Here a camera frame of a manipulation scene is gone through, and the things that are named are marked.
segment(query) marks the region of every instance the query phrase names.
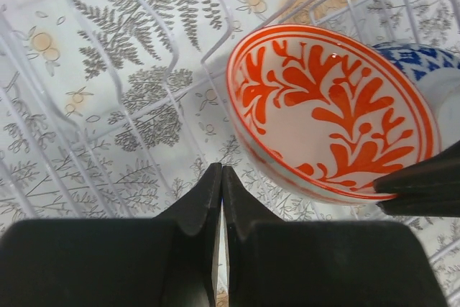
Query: blue pattern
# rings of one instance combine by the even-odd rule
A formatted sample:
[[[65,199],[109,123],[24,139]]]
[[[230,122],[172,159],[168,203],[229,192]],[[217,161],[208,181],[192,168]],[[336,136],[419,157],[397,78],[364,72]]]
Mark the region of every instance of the blue pattern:
[[[460,69],[460,59],[452,53],[416,43],[379,43],[374,49],[391,61],[412,82],[439,68]]]

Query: dish rack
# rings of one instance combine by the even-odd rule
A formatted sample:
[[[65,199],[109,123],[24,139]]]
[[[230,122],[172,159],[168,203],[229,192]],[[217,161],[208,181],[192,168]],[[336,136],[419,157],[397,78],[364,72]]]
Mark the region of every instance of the dish rack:
[[[348,218],[391,219],[372,205],[327,206],[299,196],[292,196],[274,186],[270,180],[256,171],[250,162],[245,161],[235,137],[229,134],[231,128],[228,125],[226,94],[222,88],[225,62],[229,54],[225,47],[234,46],[235,37],[241,37],[240,33],[244,31],[241,27],[246,23],[234,17],[235,13],[240,12],[255,15],[253,17],[257,22],[249,24],[250,30],[259,29],[270,23],[289,22],[302,18],[306,23],[342,31],[367,44],[376,43],[369,39],[372,36],[370,33],[375,31],[380,33],[377,38],[382,41],[402,39],[443,45],[442,37],[429,38],[423,30],[420,30],[417,15],[425,11],[430,4],[414,5],[413,0],[398,0],[397,5],[391,4],[388,0],[342,0],[343,6],[334,7],[331,6],[331,0],[282,0],[280,2],[282,5],[269,15],[264,0],[231,0],[233,2],[231,4],[230,0],[205,0],[202,3],[204,6],[202,15],[209,19],[209,25],[213,29],[217,28],[217,34],[209,35],[211,43],[205,50],[198,50],[198,39],[203,32],[196,32],[194,29],[197,15],[193,7],[190,9],[192,4],[196,4],[194,3],[196,0],[189,2],[175,0],[176,6],[180,6],[179,10],[183,13],[181,21],[186,36],[172,29],[173,20],[169,12],[175,9],[168,1],[109,1],[117,8],[128,8],[135,4],[137,9],[140,9],[143,15],[137,16],[139,18],[131,18],[132,22],[127,22],[127,26],[130,23],[132,26],[127,29],[127,32],[133,37],[140,37],[139,42],[144,49],[149,51],[151,56],[161,58],[166,65],[163,68],[153,68],[150,72],[141,70],[134,73],[131,75],[133,77],[129,77],[128,83],[135,84],[138,89],[131,88],[127,91],[127,83],[123,76],[123,67],[126,67],[126,63],[123,62],[139,65],[139,58],[133,52],[128,39],[121,35],[116,39],[112,38],[114,42],[118,40],[121,43],[121,48],[117,48],[116,45],[108,42],[107,36],[94,30],[94,24],[101,24],[105,17],[112,21],[116,32],[116,22],[113,18],[116,16],[115,13],[107,6],[98,8],[79,0],[56,2],[56,6],[66,6],[72,18],[57,17],[55,25],[60,26],[66,21],[74,21],[79,28],[79,35],[89,45],[80,49],[80,53],[86,56],[86,63],[83,61],[82,64],[86,64],[86,73],[90,74],[89,77],[86,76],[86,80],[93,81],[94,74],[103,75],[105,84],[98,84],[98,87],[104,86],[110,89],[107,93],[111,93],[115,100],[115,106],[107,116],[108,126],[98,125],[104,115],[82,114],[83,111],[79,109],[83,100],[93,95],[85,89],[86,87],[65,93],[67,101],[60,100],[51,91],[51,86],[56,84],[56,70],[60,67],[59,47],[54,46],[51,36],[45,31],[37,33],[37,26],[32,27],[28,32],[16,29],[17,23],[9,15],[10,8],[5,5],[1,8],[0,58],[9,61],[15,70],[13,78],[2,81],[3,88],[0,88],[1,111],[8,119],[13,119],[8,122],[14,124],[4,126],[4,131],[8,132],[14,141],[11,144],[6,142],[0,152],[0,176],[2,177],[0,224],[3,230],[10,223],[25,217],[154,216],[190,189],[193,182],[197,181],[209,163],[214,160],[239,168],[238,172],[244,177],[248,189],[285,219],[303,221]],[[240,3],[237,8],[234,6],[235,1]],[[21,10],[26,1],[9,0],[9,2],[17,2],[19,4],[17,9]],[[460,27],[459,5],[454,0],[449,1],[448,6],[450,6],[449,18],[452,19],[452,23],[440,22],[439,25]],[[363,20],[363,9],[376,16],[377,21],[373,26],[370,21]],[[46,19],[50,14],[37,10],[34,16]],[[152,41],[145,38],[148,34],[136,28],[134,20],[145,21],[153,26],[157,38],[162,43],[162,52],[154,51]],[[397,23],[401,21],[408,23],[408,29],[402,36],[397,29]],[[436,31],[433,21],[425,21],[423,25],[425,27],[431,25],[431,29],[428,29]],[[105,33],[111,32],[110,27],[105,27],[104,30]],[[195,69],[191,72],[185,69],[178,70],[180,60],[184,58],[184,54],[187,54],[181,53],[185,41],[197,48],[198,52],[192,58],[199,63],[194,65]],[[41,67],[37,67],[38,58],[43,58],[42,61],[45,62]],[[142,83],[147,83],[149,78],[156,78],[155,87],[144,94],[151,99],[140,101],[139,88],[142,87]],[[22,83],[24,87],[19,89],[18,83]],[[183,98],[190,95],[198,103],[185,106]],[[26,98],[33,100],[42,114],[37,114],[38,111],[31,109],[24,101]],[[132,106],[133,103],[142,103],[142,106]],[[194,106],[199,109],[199,112],[192,109]],[[156,127],[169,123],[154,122],[146,129],[146,122],[140,119],[152,114],[161,117],[166,112],[165,109],[167,109],[167,116],[175,118],[175,126],[179,129],[172,131],[172,134],[166,137],[161,137],[159,134],[152,139],[149,137],[149,131],[156,133],[159,131]],[[225,140],[222,140],[223,147],[215,144],[216,141],[213,142],[214,137],[219,136],[216,126],[206,122],[205,118],[211,116],[210,112],[221,114],[226,135]],[[111,157],[104,156],[101,152],[109,148],[110,140],[118,143],[122,150]],[[57,156],[50,154],[52,150],[49,147],[52,146],[55,147]],[[182,156],[182,152],[185,151],[189,152],[186,158]],[[18,153],[23,155],[21,157],[27,158],[18,160],[13,155]],[[37,164],[42,165],[42,172],[35,172]],[[125,166],[125,164],[126,169],[124,174],[120,173],[120,179],[115,177],[115,170],[109,171],[113,165]],[[179,171],[179,165],[184,165],[187,169],[183,170],[184,173],[180,171],[183,175],[178,173],[178,176],[189,175],[191,178],[178,178],[170,174],[174,169]],[[418,232],[430,255],[433,269],[446,291],[449,303],[457,306],[460,303],[458,282],[460,259],[456,259],[456,253],[460,251],[460,232],[456,228],[457,225],[460,228],[460,224],[456,220],[416,217],[396,218],[396,220],[404,222]],[[430,233],[428,240],[422,235],[425,229]],[[451,231],[450,237],[445,236],[446,229]]]

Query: white surface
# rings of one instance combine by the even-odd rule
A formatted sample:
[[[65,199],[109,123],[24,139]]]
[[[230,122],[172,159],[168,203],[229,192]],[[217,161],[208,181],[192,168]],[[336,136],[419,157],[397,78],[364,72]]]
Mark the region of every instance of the white surface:
[[[171,60],[171,55],[158,38],[155,28],[152,28],[154,22],[151,22],[146,14],[141,15],[142,8],[134,0],[127,0],[123,5],[127,6],[125,9],[116,0],[80,1],[81,9],[84,4],[86,6],[87,18],[92,11],[89,6],[92,6],[94,11],[96,11],[95,6],[100,7],[102,15],[97,20],[97,13],[93,13],[91,27],[97,32],[105,32],[108,40],[118,42],[118,45],[109,48],[114,51],[113,59],[121,58],[117,70],[127,95],[125,104],[130,112],[137,115],[144,114],[141,122],[138,123],[138,128],[143,133],[147,145],[151,147],[150,153],[156,159],[161,172],[148,160],[145,152],[132,146],[132,137],[121,126],[123,121],[115,124],[109,121],[110,118],[116,118],[115,115],[111,115],[111,112],[116,111],[118,107],[115,88],[108,73],[85,72],[83,61],[88,57],[82,53],[81,48],[88,47],[86,50],[88,52],[91,44],[78,34],[78,30],[82,28],[73,17],[73,10],[68,8],[63,0],[0,0],[3,14],[12,29],[16,30],[13,37],[21,45],[27,46],[28,58],[31,59],[30,62],[37,71],[38,78],[44,83],[50,95],[41,102],[46,101],[49,104],[53,101],[64,116],[69,113],[69,109],[72,110],[69,118],[87,131],[91,139],[99,137],[97,141],[91,143],[91,147],[100,162],[99,167],[95,166],[88,148],[73,144],[75,156],[89,177],[89,181],[85,180],[82,172],[64,149],[65,145],[56,132],[58,129],[51,125],[51,118],[55,118],[54,122],[62,127],[63,135],[72,142],[78,140],[75,138],[75,130],[62,119],[57,118],[49,109],[47,117],[43,116],[46,109],[40,108],[40,101],[37,101],[34,93],[29,90],[25,76],[16,78],[17,67],[6,57],[1,56],[2,86],[7,88],[5,91],[14,103],[18,115],[31,130],[37,144],[50,158],[52,169],[65,186],[62,188],[53,183],[38,152],[35,152],[33,147],[24,141],[21,132],[17,131],[17,121],[11,112],[8,112],[5,105],[7,100],[3,98],[0,108],[3,115],[0,126],[4,130],[0,137],[3,144],[1,159],[18,185],[9,184],[6,179],[0,189],[0,224],[3,230],[13,221],[26,216],[15,197],[15,190],[17,192],[19,188],[41,217],[75,216],[70,203],[63,198],[65,190],[69,191],[74,204],[78,205],[83,215],[105,216],[107,212],[101,208],[90,183],[100,190],[116,215],[126,215],[123,208],[125,203],[135,216],[154,216],[186,193],[206,168],[207,162],[213,161],[233,165],[245,186],[287,220],[384,217],[374,206],[350,209],[314,204],[305,198],[291,195],[262,177],[249,164],[232,137],[232,128],[226,113],[219,105],[219,99],[224,101],[226,99],[223,78],[217,77],[214,80],[216,90],[220,93],[220,97],[217,97],[216,90],[207,80],[200,62],[204,54],[218,42],[220,37],[224,37],[226,32],[223,8],[217,1],[211,2],[216,4],[212,7],[208,3],[201,3],[205,0],[198,0],[197,4],[180,3],[184,0],[152,1],[153,4],[165,6],[165,8],[157,8],[162,15],[165,13],[172,15],[169,20],[173,23],[170,26],[175,39],[179,42],[180,59],[173,71],[175,83],[170,85],[170,88],[175,97],[180,98],[180,111],[183,112],[199,149],[190,146],[190,135],[180,124],[179,116],[169,103],[165,90],[162,89],[162,74]],[[207,59],[206,62],[212,73],[222,71],[226,57],[238,39],[255,27],[263,25],[264,20],[286,2],[286,0],[225,1],[234,16],[230,23],[232,33]],[[386,0],[386,2],[388,9],[383,11],[374,9],[378,8],[378,2],[366,0],[354,8],[351,16],[346,0],[326,0],[318,7],[318,11],[320,15],[326,15],[331,19],[326,24],[327,27],[348,36],[360,37],[366,44],[384,42],[394,35],[398,39],[420,39],[424,43],[441,45],[454,52],[460,51],[458,28],[453,19],[455,8],[450,5],[449,0]],[[406,12],[407,4],[414,8],[413,12]],[[422,9],[417,7],[420,4],[424,6]],[[104,13],[104,6],[108,7],[108,13]],[[210,19],[205,17],[212,12],[205,9],[217,11],[215,16],[220,14],[221,18],[217,19],[222,22],[220,28],[212,27]],[[114,20],[107,22],[111,21],[111,10],[114,10]],[[197,17],[195,19],[181,17],[180,15],[186,11],[189,16],[197,14]],[[379,25],[379,20],[385,12],[392,18],[392,30]],[[191,18],[191,21],[184,23],[184,18]],[[137,22],[130,22],[129,19],[135,19]],[[309,22],[308,11],[299,11],[292,20]],[[140,31],[142,28],[147,30],[146,37],[154,38],[151,42],[153,48],[148,48],[155,50],[154,56],[145,49],[148,46],[145,40],[142,46],[142,43],[135,38],[135,35],[139,36],[142,33]],[[187,36],[187,28],[191,28],[193,40]],[[46,33],[52,38],[52,47],[41,50],[44,46],[41,46],[40,42],[37,45],[35,42],[37,39],[34,39],[35,35],[40,33]],[[123,33],[123,35],[114,38],[116,33]],[[120,47],[119,43],[128,46],[125,51],[114,49]],[[109,174],[112,186],[121,195],[122,201],[117,199],[111,190],[111,184],[104,177],[100,167],[104,167]],[[458,256],[460,251],[454,241],[460,237],[460,221],[405,217],[397,220],[409,224],[419,236],[428,255],[432,256],[434,270],[446,295],[450,294],[453,306],[457,306],[458,303],[454,302],[454,298],[457,294],[456,289],[460,286]]]

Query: gray fern pattern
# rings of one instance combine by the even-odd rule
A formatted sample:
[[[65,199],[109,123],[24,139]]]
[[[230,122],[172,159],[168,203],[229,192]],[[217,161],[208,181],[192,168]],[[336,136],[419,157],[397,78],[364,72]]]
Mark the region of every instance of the gray fern pattern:
[[[123,68],[129,61],[135,65],[144,65],[139,59],[142,47],[152,58],[160,59],[159,49],[170,50],[165,33],[159,24],[148,15],[135,0],[106,0],[109,6],[90,5],[74,0],[75,5],[98,29],[96,37],[108,53],[115,68]],[[222,26],[221,9],[217,0],[146,0],[161,15],[166,25],[172,29],[181,24],[187,38],[194,48],[200,50],[198,39],[198,12],[205,13],[212,29]],[[85,32],[78,34],[88,40]],[[106,66],[97,50],[92,46],[81,47],[85,57],[86,79],[92,79],[106,70]]]
[[[454,25],[454,12],[450,0],[410,0],[417,21],[417,31],[420,38],[432,46],[445,45],[449,32]],[[397,29],[403,28],[406,7],[403,0],[374,0],[368,7],[369,12],[383,14],[383,9],[391,11],[391,25]],[[450,47],[452,52],[460,53],[458,47]]]
[[[164,74],[165,68],[153,67],[151,70],[140,70],[128,77],[132,87],[124,94],[123,103],[130,113],[166,97],[162,81]],[[167,82],[169,89],[174,93],[192,83],[192,72],[185,69],[175,70]],[[120,119],[123,119],[122,114],[119,111],[113,112],[109,124],[115,124]],[[154,147],[159,143],[173,146],[179,141],[182,124],[172,104],[164,104],[149,111],[142,118],[135,119],[134,123],[148,147]],[[115,136],[115,144],[126,151],[135,151],[140,146],[128,124]]]
[[[14,94],[10,97],[15,109],[19,114],[21,114],[30,133],[37,140],[38,145],[42,149],[46,149],[48,143],[54,142],[56,133],[49,131],[46,116],[44,114],[34,114],[24,99],[21,98],[21,92],[17,85],[18,77],[19,74],[16,72],[10,80],[8,86],[5,88],[6,92]],[[29,143],[24,138],[24,134],[16,122],[8,123],[4,126],[3,130],[14,139],[14,141],[8,146],[8,150],[11,150],[14,153],[20,150],[24,150],[26,153],[30,151]]]

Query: orange and white bowl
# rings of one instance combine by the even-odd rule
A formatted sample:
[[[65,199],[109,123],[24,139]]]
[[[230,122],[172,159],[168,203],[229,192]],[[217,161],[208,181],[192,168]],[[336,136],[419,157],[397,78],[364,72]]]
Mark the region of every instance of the orange and white bowl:
[[[282,24],[246,36],[226,75],[231,121],[277,184],[327,203],[385,201],[372,181],[440,150],[412,83],[365,45]]]

